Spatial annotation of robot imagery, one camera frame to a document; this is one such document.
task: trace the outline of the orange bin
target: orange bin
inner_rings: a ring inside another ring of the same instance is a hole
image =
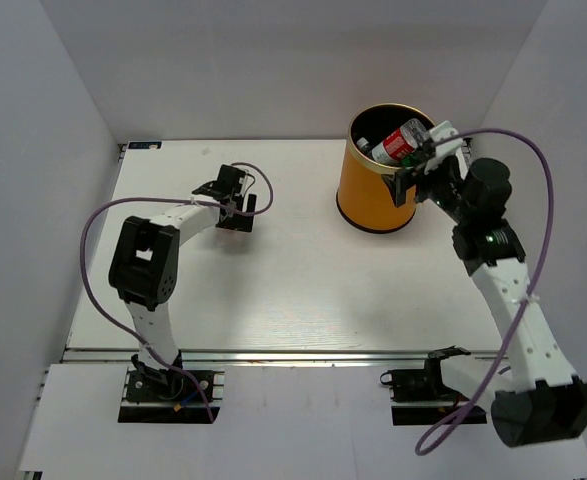
[[[419,110],[406,105],[375,105],[358,113],[349,125],[342,175],[337,191],[337,207],[354,227],[370,233],[390,233],[408,224],[415,215],[415,188],[407,193],[407,202],[393,205],[381,175],[393,175],[401,167],[374,162],[360,152],[355,142],[364,137],[377,145],[411,118],[420,120],[427,129],[433,121]]]

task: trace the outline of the tabletop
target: tabletop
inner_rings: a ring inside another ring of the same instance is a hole
[[[235,161],[262,168],[275,202],[252,233],[208,229],[180,249],[170,299],[178,347],[192,351],[423,352],[450,345],[495,351],[500,336],[451,243],[453,222],[435,205],[418,206],[402,230],[373,235],[340,216],[335,194],[343,140],[167,141],[128,149],[113,198],[188,198]],[[258,208],[267,201],[259,178]],[[90,281],[107,311],[132,325],[108,285],[122,222],[171,205],[111,208]],[[133,350],[137,342],[82,293],[67,347]]]

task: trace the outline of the gray wall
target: gray wall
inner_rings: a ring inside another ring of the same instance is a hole
[[[587,0],[549,0],[483,125],[530,135],[551,163],[557,213],[539,293],[560,345],[587,379]],[[509,216],[532,265],[546,209],[539,164],[512,140],[485,137],[481,145],[511,167]]]
[[[37,0],[0,0],[0,479],[13,478],[79,293],[78,237],[117,149]]]
[[[476,127],[544,0],[42,0],[118,141],[343,137],[380,102]]]

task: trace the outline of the blue wire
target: blue wire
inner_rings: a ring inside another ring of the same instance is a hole
[[[189,395],[188,397],[186,397],[184,400],[182,400],[180,402],[180,407],[185,407],[187,403],[189,403],[191,400],[193,400],[193,398],[195,398],[195,396],[198,394],[198,391],[196,390],[195,392],[193,392],[191,395]]]

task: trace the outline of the cylindrical container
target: cylindrical container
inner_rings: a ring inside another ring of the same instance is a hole
[[[393,175],[401,166],[381,165],[362,154],[356,142],[364,137],[377,145],[412,118],[427,128],[433,121],[419,110],[399,104],[382,104],[357,114],[349,125],[342,175],[337,191],[337,207],[351,225],[371,233],[390,233],[408,224],[415,214],[415,188],[407,202],[393,205],[381,175]]]

